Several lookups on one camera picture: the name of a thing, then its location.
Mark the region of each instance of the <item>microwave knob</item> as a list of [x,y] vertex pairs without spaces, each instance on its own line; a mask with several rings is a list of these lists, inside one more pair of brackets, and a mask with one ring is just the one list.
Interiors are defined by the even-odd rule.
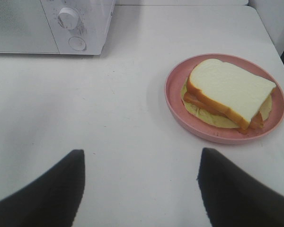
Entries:
[[80,37],[72,37],[69,39],[68,43],[71,48],[76,51],[86,50],[86,43]]
[[58,23],[61,27],[73,30],[79,22],[78,13],[69,7],[62,8],[58,14]]

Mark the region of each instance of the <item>white microwave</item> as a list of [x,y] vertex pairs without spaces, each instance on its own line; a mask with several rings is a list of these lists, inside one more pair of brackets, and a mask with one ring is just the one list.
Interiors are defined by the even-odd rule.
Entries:
[[0,53],[101,53],[115,0],[0,0]]

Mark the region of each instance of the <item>sandwich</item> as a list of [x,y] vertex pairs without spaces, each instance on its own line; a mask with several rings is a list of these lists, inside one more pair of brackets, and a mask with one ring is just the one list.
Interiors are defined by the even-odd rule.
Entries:
[[276,84],[236,65],[207,59],[190,73],[181,90],[185,108],[207,124],[235,128],[262,128],[272,109]]

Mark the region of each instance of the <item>pink plate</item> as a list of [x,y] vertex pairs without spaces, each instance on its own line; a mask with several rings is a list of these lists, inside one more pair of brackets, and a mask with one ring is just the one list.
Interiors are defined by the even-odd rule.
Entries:
[[[208,125],[185,109],[181,101],[180,90],[191,70],[197,64],[209,58],[217,58],[235,64],[253,74],[275,82],[277,87],[272,94],[273,108],[262,129],[249,130],[246,135],[243,135],[236,129],[222,129]],[[217,143],[242,144],[258,139],[274,130],[284,117],[284,94],[274,78],[254,63],[227,54],[203,54],[181,62],[167,77],[164,92],[169,109],[180,125],[194,135]]]

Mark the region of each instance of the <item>white bread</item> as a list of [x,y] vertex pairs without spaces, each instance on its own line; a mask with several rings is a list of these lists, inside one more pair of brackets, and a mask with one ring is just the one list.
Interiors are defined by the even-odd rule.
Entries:
[[192,70],[186,87],[245,130],[276,85],[236,65],[207,59]]

